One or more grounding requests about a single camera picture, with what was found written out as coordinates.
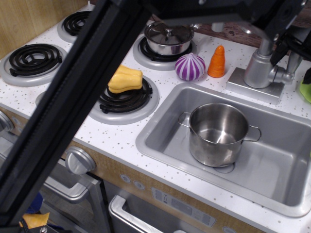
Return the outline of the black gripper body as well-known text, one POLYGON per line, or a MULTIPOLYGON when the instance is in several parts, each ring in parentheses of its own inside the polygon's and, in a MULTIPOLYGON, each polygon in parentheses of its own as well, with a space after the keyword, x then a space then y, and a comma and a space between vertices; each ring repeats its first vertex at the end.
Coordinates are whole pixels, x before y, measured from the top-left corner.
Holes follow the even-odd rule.
POLYGON ((288 51, 297 53, 303 58, 311 57, 311 28, 290 26, 288 30, 276 41, 285 41, 288 51))

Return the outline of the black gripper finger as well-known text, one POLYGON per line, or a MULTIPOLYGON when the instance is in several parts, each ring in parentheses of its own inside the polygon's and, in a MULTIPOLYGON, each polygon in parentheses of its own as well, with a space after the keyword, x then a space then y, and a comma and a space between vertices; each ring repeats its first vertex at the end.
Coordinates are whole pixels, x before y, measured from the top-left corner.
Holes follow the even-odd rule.
POLYGON ((303 84, 311 84, 311 68, 309 68, 304 76, 303 84))
POLYGON ((287 54, 287 43, 279 41, 276 43, 276 48, 272 53, 270 63, 275 66, 287 54))

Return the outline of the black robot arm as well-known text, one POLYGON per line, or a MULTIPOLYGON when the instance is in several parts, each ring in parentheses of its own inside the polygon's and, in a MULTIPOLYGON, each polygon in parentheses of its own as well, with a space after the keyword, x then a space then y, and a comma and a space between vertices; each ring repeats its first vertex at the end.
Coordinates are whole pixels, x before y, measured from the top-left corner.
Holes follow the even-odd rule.
POLYGON ((169 25, 237 22, 275 43, 302 0, 102 0, 0 169, 0 227, 19 230, 39 189, 151 15, 169 25))

